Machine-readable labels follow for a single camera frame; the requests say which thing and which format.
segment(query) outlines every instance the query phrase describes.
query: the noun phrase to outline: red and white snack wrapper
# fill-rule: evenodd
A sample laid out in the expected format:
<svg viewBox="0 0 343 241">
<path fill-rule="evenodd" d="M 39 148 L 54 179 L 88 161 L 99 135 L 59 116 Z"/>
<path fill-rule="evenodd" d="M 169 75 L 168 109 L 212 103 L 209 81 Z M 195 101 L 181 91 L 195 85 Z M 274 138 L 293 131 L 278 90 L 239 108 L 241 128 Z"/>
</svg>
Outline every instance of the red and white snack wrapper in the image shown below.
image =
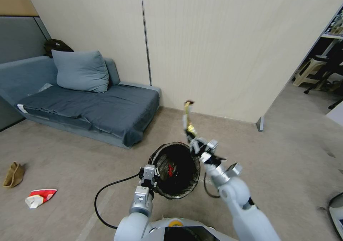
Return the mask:
<svg viewBox="0 0 343 241">
<path fill-rule="evenodd" d="M 52 188 L 33 190 L 31 191 L 30 196 L 25 198 L 25 203 L 30 209 L 35 209 L 49 200 L 56 191 L 57 189 Z"/>
</svg>

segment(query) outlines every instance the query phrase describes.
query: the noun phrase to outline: black cable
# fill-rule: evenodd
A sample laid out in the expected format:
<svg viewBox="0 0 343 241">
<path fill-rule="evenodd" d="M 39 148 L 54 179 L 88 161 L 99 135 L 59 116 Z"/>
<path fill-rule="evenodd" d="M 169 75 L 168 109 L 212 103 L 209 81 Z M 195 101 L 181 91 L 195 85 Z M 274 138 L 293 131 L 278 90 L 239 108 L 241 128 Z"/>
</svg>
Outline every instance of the black cable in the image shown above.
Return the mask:
<svg viewBox="0 0 343 241">
<path fill-rule="evenodd" d="M 210 197 L 212 197 L 212 198 L 220 198 L 220 196 L 213 195 L 213 194 L 211 194 L 211 193 L 207 190 L 207 187 L 206 187 L 206 172 L 205 172 L 205 175 L 204 175 L 204 188 L 205 188 L 206 194 L 208 194 Z"/>
<path fill-rule="evenodd" d="M 98 198 L 100 192 L 101 192 L 102 190 L 104 190 L 105 188 L 109 187 L 109 186 L 118 184 L 118 183 L 120 183 L 120 182 L 124 182 L 124 181 L 126 181 L 126 180 L 131 179 L 131 178 L 137 177 L 138 175 L 139 175 L 139 173 L 137 173 L 136 175 L 133 175 L 133 176 L 131 176 L 131 177 L 128 177 L 128 178 L 125 178 L 125 179 L 118 180 L 118 181 L 116 181 L 116 182 L 110 183 L 110 184 L 108 184 L 108 185 L 102 187 L 102 188 L 97 192 L 97 194 L 96 194 L 96 196 L 95 196 L 95 199 L 94 199 L 94 210 L 95 210 L 95 213 L 96 213 L 96 215 L 98 216 L 99 220 L 100 220 L 103 224 L 105 224 L 106 226 L 108 226 L 108 227 L 110 227 L 110 228 L 114 228 L 114 229 L 117 229 L 117 228 L 118 228 L 118 227 L 116 227 L 116 226 L 112 226 L 111 224 L 108 224 L 106 221 L 103 220 L 103 218 L 101 218 L 101 216 L 100 216 L 100 214 L 99 214 L 99 212 L 98 212 L 98 209 L 97 209 L 97 207 L 96 207 L 96 200 L 97 200 L 97 198 Z"/>
</svg>

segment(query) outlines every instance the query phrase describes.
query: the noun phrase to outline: mesh net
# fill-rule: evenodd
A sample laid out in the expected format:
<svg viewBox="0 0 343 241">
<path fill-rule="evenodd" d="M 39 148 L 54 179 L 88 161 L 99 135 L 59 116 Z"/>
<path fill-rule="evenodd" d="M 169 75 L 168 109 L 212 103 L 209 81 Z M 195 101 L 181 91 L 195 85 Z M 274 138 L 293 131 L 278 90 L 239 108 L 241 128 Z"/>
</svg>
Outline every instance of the mesh net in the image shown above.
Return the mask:
<svg viewBox="0 0 343 241">
<path fill-rule="evenodd" d="M 149 158 L 160 173 L 155 192 L 168 198 L 183 198 L 198 183 L 200 175 L 199 158 L 191 154 L 189 146 L 181 143 L 168 143 L 160 146 Z"/>
</svg>

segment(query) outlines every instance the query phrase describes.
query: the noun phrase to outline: gray carpet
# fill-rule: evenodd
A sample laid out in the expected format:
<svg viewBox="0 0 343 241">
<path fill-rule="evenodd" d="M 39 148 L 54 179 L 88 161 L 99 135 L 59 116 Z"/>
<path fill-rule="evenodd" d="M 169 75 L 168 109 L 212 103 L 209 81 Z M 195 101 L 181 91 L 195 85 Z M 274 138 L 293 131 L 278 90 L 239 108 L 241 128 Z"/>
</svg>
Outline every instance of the gray carpet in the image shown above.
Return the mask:
<svg viewBox="0 0 343 241">
<path fill-rule="evenodd" d="M 243 166 L 254 202 L 282 240 L 337 240 L 322 207 L 343 191 L 343 128 L 324 116 L 338 97 L 303 90 L 286 87 L 266 114 L 264 133 L 235 120 L 200 114 L 192 119 L 201 136 L 219 141 L 218 155 L 228 165 Z M 94 217 L 96 192 L 138 172 L 161 144 L 185 141 L 181 119 L 181 111 L 161 108 L 143 141 L 130 150 L 28 120 L 1 132 L 0 176 L 13 161 L 26 165 L 20 185 L 0 189 L 1 240 L 112 240 L 114 230 Z M 99 197 L 108 222 L 119 224 L 128 214 L 137 182 L 108 188 Z M 39 188 L 58 192 L 30 210 L 24 199 Z M 205 194 L 202 182 L 181 200 L 156 195 L 153 204 L 152 220 L 186 217 L 236 237 L 228 210 Z"/>
</svg>

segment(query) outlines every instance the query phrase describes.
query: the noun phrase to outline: black backpack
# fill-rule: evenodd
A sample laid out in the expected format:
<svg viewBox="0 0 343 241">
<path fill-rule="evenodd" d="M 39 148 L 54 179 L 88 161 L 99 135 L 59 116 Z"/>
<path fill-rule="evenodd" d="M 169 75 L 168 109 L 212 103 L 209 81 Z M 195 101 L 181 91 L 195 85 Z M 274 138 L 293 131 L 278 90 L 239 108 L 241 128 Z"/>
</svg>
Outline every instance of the black backpack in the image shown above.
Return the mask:
<svg viewBox="0 0 343 241">
<path fill-rule="evenodd" d="M 58 51 L 74 51 L 68 45 L 66 45 L 63 41 L 57 39 L 49 39 L 44 43 L 44 49 L 46 53 L 45 56 L 49 56 L 50 58 L 53 57 L 51 50 L 58 50 Z"/>
</svg>

